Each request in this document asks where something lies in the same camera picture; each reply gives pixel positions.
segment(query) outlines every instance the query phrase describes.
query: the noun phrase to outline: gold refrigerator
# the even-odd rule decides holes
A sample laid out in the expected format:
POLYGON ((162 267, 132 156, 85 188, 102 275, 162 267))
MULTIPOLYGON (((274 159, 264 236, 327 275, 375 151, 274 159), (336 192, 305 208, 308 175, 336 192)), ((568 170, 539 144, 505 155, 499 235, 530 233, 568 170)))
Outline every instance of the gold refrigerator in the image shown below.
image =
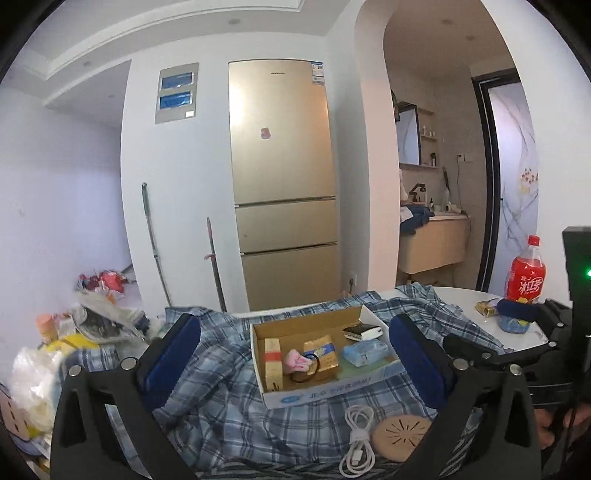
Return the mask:
POLYGON ((335 171, 322 65, 230 64, 236 222, 251 310, 339 294, 335 171))

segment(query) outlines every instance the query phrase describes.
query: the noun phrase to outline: person's hand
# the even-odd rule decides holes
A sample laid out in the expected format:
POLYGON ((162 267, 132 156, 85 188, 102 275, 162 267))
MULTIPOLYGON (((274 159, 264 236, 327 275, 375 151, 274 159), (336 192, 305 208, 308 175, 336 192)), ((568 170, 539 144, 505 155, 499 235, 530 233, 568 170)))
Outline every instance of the person's hand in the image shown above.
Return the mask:
MULTIPOLYGON (((573 416, 573 410, 569 410, 564 416, 564 428, 569 428, 570 419, 573 416)), ((535 422, 538 427, 538 438, 540 440, 540 447, 548 448, 554 443, 554 433, 548 430, 552 424, 553 415, 542 408, 535 411, 535 422)), ((581 436, 589 427, 591 423, 591 404, 583 403, 577 409, 574 415, 573 434, 571 439, 575 440, 581 436)))

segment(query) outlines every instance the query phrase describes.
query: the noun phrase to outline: pink toy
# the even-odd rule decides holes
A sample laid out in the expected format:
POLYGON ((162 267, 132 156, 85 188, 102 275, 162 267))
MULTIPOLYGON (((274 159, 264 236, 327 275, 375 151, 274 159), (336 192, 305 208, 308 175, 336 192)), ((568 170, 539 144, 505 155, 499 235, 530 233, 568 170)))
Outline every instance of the pink toy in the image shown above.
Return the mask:
POLYGON ((286 375, 292 372, 307 372, 312 363, 314 363, 313 360, 306 358, 294 349, 290 350, 283 360, 283 370, 286 375))

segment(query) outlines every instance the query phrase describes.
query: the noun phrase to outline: electrical panel box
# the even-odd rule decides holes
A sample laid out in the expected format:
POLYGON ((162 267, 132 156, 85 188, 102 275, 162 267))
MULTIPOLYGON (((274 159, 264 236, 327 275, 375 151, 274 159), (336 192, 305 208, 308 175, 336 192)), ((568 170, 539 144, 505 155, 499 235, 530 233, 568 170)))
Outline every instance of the electrical panel box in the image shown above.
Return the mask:
POLYGON ((195 117, 198 63, 160 71, 156 100, 156 124, 195 117))

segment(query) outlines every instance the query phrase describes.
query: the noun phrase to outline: blue towel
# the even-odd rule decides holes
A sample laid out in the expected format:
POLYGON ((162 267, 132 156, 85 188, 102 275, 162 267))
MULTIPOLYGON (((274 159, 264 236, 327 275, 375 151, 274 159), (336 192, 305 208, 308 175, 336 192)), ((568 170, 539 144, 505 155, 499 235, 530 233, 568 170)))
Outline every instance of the blue towel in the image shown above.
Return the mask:
POLYGON ((413 214, 412 218, 403 221, 400 224, 400 233, 414 235, 417 228, 421 228, 429 223, 429 219, 435 214, 423 205, 407 205, 407 208, 413 214))

